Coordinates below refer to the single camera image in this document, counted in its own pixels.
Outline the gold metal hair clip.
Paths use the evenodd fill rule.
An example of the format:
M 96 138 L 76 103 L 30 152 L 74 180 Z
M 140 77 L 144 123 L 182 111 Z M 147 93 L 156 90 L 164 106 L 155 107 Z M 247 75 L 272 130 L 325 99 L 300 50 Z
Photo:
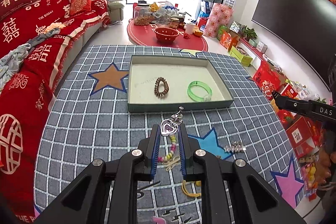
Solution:
M 179 163 L 180 163 L 180 157 L 175 156 L 172 159 L 168 160 L 167 162 L 164 162 L 163 165 L 165 166 L 165 170 L 168 172 L 169 170 L 172 170 Z

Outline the grey blue blanket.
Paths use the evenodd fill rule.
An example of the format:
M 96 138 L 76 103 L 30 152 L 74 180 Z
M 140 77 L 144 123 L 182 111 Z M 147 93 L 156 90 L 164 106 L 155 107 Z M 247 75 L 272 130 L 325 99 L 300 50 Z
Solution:
M 25 58 L 32 50 L 44 42 L 48 38 L 60 34 L 60 30 L 65 28 L 66 25 L 62 23 L 52 23 L 44 31 L 39 33 L 28 42 L 17 46 L 14 50 L 11 50 L 7 55 L 1 58 L 1 73 L 0 73 L 0 88 L 1 91 L 5 87 L 5 84 L 11 80 L 13 75 L 17 73 Z

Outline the black television screen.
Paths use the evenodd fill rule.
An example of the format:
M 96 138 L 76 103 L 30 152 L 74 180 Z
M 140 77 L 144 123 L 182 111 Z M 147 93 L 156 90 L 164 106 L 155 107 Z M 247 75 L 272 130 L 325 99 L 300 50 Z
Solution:
M 293 48 L 327 86 L 335 55 L 335 5 L 328 0 L 259 0 L 252 21 Z

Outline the silver heart pendant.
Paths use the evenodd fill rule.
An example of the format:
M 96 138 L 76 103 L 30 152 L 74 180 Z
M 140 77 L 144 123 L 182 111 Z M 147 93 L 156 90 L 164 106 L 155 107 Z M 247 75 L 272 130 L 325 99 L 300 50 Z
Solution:
M 178 132 L 179 126 L 183 123 L 183 110 L 184 108 L 179 106 L 177 113 L 161 122 L 160 131 L 162 136 L 173 136 Z

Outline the red square cushion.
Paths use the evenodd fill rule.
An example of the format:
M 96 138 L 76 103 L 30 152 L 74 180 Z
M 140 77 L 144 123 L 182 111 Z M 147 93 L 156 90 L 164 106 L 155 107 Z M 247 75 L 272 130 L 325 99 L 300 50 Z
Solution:
M 74 16 L 81 12 L 91 11 L 92 0 L 71 0 L 70 16 Z

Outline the white mug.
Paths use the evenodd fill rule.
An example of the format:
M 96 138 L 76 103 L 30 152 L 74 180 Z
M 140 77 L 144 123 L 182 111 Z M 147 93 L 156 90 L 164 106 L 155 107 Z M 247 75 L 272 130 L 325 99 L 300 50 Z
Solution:
M 192 35 L 194 33 L 196 25 L 194 23 L 186 23 L 185 24 L 185 33 Z

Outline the red sofa cover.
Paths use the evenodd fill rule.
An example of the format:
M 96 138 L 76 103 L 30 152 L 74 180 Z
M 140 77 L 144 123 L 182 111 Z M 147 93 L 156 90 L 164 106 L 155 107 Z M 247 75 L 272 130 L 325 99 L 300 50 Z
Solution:
M 55 90 L 88 39 L 110 18 L 106 2 L 70 16 L 71 0 L 1 0 L 1 58 L 52 23 L 66 27 L 37 45 L 1 91 L 1 223 L 33 223 L 34 169 Z

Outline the green potted plant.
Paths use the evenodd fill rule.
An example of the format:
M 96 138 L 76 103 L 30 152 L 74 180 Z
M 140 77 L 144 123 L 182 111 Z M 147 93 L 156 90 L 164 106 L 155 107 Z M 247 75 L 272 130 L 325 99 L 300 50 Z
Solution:
M 242 33 L 243 38 L 246 39 L 246 41 L 249 41 L 250 39 L 252 40 L 257 39 L 257 34 L 254 28 L 242 26 L 241 33 Z

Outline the pink floral wrapped box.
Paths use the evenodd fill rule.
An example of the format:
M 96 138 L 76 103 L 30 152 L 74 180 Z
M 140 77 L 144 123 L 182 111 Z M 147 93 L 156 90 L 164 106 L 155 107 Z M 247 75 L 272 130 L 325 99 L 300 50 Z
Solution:
M 219 27 L 226 26 L 230 21 L 233 9 L 227 5 L 215 3 L 207 19 L 203 35 L 206 37 L 216 37 Z

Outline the dark green jewelry tray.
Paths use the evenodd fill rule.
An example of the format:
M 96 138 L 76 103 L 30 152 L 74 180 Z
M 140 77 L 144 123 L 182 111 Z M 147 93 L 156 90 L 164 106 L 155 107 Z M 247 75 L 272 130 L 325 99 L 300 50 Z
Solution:
M 213 91 L 207 102 L 187 95 L 192 81 L 202 81 Z M 131 113 L 227 108 L 234 97 L 223 77 L 207 59 L 133 55 L 130 61 L 127 106 Z

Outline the green translucent bangle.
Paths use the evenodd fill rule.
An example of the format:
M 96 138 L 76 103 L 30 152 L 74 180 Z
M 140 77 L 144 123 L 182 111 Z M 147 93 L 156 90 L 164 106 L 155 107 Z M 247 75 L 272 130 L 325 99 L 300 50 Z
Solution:
M 192 81 L 187 88 L 187 95 L 195 102 L 207 102 L 211 100 L 213 91 L 202 81 Z

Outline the silver star hair clip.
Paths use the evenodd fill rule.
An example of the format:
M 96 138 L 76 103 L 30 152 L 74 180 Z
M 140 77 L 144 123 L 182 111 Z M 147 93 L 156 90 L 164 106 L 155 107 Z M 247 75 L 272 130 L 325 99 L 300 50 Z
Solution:
M 246 151 L 245 145 L 241 141 L 234 141 L 231 145 L 224 147 L 227 153 L 243 153 Z

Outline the red plastic colander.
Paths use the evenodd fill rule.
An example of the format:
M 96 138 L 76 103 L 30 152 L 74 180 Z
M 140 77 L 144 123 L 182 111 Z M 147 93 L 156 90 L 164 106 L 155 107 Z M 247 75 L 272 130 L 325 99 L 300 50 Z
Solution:
M 154 29 L 157 41 L 160 43 L 173 43 L 179 36 L 179 32 L 172 28 L 157 27 Z

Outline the clear snack jar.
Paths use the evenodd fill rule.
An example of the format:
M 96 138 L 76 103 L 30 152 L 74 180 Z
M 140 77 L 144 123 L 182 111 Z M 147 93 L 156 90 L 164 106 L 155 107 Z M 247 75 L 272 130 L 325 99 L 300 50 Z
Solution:
M 138 3 L 134 9 L 134 25 L 148 26 L 151 22 L 151 8 L 149 4 Z

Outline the red round coffee table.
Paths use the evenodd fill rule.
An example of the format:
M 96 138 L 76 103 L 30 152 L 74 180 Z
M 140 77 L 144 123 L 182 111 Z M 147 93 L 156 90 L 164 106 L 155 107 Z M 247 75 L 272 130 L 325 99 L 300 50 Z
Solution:
M 127 34 L 132 43 L 140 46 L 153 46 L 153 47 L 170 47 L 178 49 L 189 49 L 206 52 L 209 46 L 204 37 L 197 37 L 191 35 L 188 39 L 184 38 L 184 32 L 177 29 L 179 35 L 173 42 L 159 42 L 157 40 L 154 30 L 157 28 L 156 24 L 147 26 L 136 26 L 134 20 L 131 19 L 127 25 Z

